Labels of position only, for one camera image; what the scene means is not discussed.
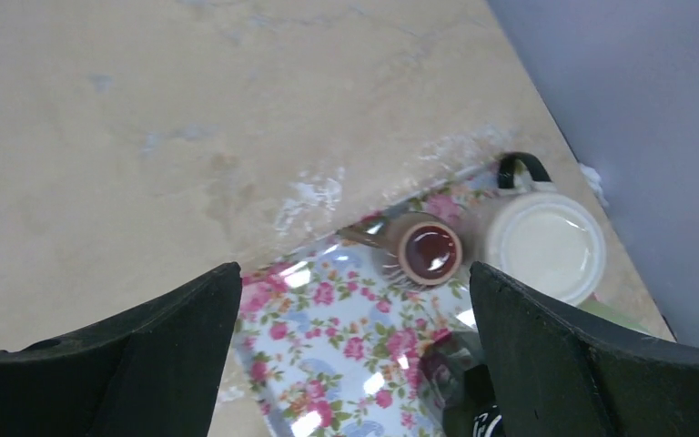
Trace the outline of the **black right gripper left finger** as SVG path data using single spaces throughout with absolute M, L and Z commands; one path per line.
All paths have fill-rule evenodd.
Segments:
M 84 328 L 0 351 L 0 436 L 205 436 L 241 301 L 220 265 Z

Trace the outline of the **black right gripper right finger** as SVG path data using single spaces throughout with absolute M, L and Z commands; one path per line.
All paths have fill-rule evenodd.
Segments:
M 481 262 L 470 293 L 510 436 L 699 436 L 699 348 L 627 329 Z

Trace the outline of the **cream mug black handle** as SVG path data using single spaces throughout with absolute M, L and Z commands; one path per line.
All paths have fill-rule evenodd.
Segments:
M 530 153 L 504 154 L 496 185 L 498 196 L 480 207 L 477 260 L 572 306 L 588 300 L 606 266 L 593 215 L 560 193 Z

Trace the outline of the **brown small mug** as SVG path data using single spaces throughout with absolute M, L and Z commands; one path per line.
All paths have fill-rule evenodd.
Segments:
M 379 274 L 395 286 L 439 287 L 463 262 L 464 249 L 455 230 L 425 212 L 411 211 L 387 219 L 374 232 L 353 225 L 337 234 L 372 248 Z

